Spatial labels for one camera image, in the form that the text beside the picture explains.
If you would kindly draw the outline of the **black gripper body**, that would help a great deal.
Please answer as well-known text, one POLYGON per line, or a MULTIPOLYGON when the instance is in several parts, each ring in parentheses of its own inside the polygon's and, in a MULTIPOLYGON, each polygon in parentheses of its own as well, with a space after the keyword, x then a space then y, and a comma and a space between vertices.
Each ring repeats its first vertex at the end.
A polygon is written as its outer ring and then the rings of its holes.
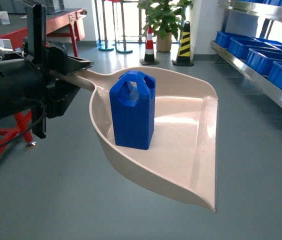
POLYGON ((50 75, 50 71, 65 69, 67 53, 59 46, 47 42, 47 7, 36 0, 24 0, 27 15, 27 38, 24 40, 24 53, 26 59, 41 73, 39 83, 41 84, 39 106, 31 109, 32 133, 40 139, 46 138, 46 101, 54 94, 57 80, 50 75))

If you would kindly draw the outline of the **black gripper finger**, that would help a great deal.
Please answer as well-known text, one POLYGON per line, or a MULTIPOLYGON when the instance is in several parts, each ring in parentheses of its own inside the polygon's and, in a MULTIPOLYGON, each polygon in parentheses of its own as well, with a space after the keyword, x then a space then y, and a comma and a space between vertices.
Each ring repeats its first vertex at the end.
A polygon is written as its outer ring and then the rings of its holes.
POLYGON ((54 94, 46 100, 46 116, 49 119, 63 116, 80 89, 66 81, 56 81, 54 94))
POLYGON ((66 60, 66 68, 65 68, 65 74, 74 74, 76 72, 80 72, 82 70, 89 69, 95 65, 95 62, 75 57, 75 56, 68 56, 66 60))

